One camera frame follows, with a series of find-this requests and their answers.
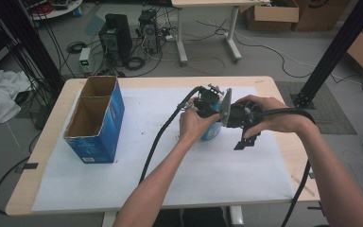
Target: white paper sheet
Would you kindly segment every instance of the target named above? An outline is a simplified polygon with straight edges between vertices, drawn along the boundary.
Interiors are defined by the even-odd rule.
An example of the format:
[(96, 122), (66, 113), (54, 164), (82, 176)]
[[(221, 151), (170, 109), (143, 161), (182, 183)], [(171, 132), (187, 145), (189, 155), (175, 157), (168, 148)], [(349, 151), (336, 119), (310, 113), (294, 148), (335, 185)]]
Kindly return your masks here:
[[(113, 164), (83, 164), (62, 139), (48, 161), (32, 210), (35, 212), (119, 209), (137, 186), (160, 127), (192, 88), (121, 88), (125, 115)], [(233, 101), (256, 94), (253, 87), (232, 87)], [(179, 117), (164, 132), (149, 173), (173, 148)], [(253, 148), (233, 150), (240, 129), (222, 128), (210, 141), (187, 153), (164, 206), (200, 206), (293, 198), (291, 181), (273, 133), (263, 131)]]

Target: gray floor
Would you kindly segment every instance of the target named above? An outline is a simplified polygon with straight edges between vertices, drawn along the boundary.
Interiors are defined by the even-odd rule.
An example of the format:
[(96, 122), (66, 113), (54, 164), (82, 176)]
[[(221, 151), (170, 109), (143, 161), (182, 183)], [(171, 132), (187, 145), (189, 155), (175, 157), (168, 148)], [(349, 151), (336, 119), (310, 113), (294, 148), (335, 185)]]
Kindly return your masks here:
[[(98, 6), (94, 4), (84, 5), (84, 15), (82, 17), (75, 18), (71, 14), (63, 15), (60, 18), (50, 20), (49, 24), (45, 23), (45, 25), (52, 27), (56, 39), (66, 56), (65, 48), (69, 43), (83, 41), (88, 44), (91, 40), (98, 40), (97, 37), (86, 34), (87, 25), (89, 25), (94, 15), (103, 9), (119, 13), (116, 12), (116, 6), (118, 5), (110, 3)], [(134, 9), (141, 10), (141, 8), (141, 6), (135, 5)], [(234, 64), (222, 36), (214, 36), (200, 42), (187, 41), (188, 39), (196, 39), (192, 35), (202, 37), (213, 34), (215, 31), (213, 27), (197, 23), (196, 19), (219, 26), (223, 20), (228, 19), (229, 8), (216, 8), (214, 10), (184, 9), (184, 12), (183, 33), (185, 33), (185, 48), (190, 61), (189, 67), (180, 68), (177, 62), (178, 55), (175, 44), (166, 44), (164, 46), (163, 60), (157, 68), (144, 75), (144, 77), (271, 76), (276, 81), (307, 80), (307, 78), (292, 78), (284, 73), (281, 57), (264, 47), (238, 44), (243, 60)], [(170, 16), (174, 26), (176, 24), (175, 16), (172, 15), (174, 15), (174, 12), (171, 12)], [(285, 69), (290, 74), (303, 76), (313, 69), (303, 65), (303, 63), (316, 65), (340, 26), (341, 23), (334, 30), (327, 32), (253, 32), (246, 30), (243, 18), (239, 17), (236, 32), (238, 33), (238, 39), (244, 44), (255, 44), (253, 41), (244, 38), (246, 37), (286, 54), (294, 61), (286, 60)], [(39, 32), (52, 58), (57, 61), (58, 54), (47, 35), (45, 27), (41, 26)], [(100, 48), (95, 50), (95, 53), (97, 53), (95, 54), (95, 62), (101, 60), (99, 51)], [(71, 55), (68, 60), (70, 68), (75, 74), (79, 73), (77, 60), (77, 55)], [(149, 60), (146, 66), (139, 71), (129, 72), (125, 70), (124, 72), (128, 76), (139, 75), (152, 69), (156, 63), (156, 60)], [(7, 56), (0, 62), (0, 69), (20, 71), (20, 67), (11, 56)], [(64, 75), (69, 74), (69, 72), (69, 69), (63, 67), (62, 73)], [(355, 74), (355, 71), (345, 61), (340, 61), (334, 70), (334, 75), (341, 78), (352, 74)], [(349, 80), (351, 81), (335, 83), (332, 78), (329, 78), (326, 84), (351, 121), (357, 135), (325, 135), (325, 138), (363, 189), (363, 91), (358, 77), (351, 77)], [(38, 133), (39, 131), (34, 129), (29, 119), (13, 118), (7, 123), (0, 124), (0, 178), (13, 165), (27, 157), (29, 144)], [(11, 173), (2, 184), (0, 189), (1, 209), (8, 202), (19, 177), (20, 173)], [(316, 202), (298, 204), (288, 226), (316, 226), (326, 223), (321, 211), (308, 210), (307, 206), (318, 206), (318, 204)], [(285, 216), (287, 207), (287, 204), (245, 205), (243, 206), (243, 215), (246, 226), (279, 226)], [(0, 215), (0, 226), (100, 226), (102, 217), (102, 213), (34, 217)]]

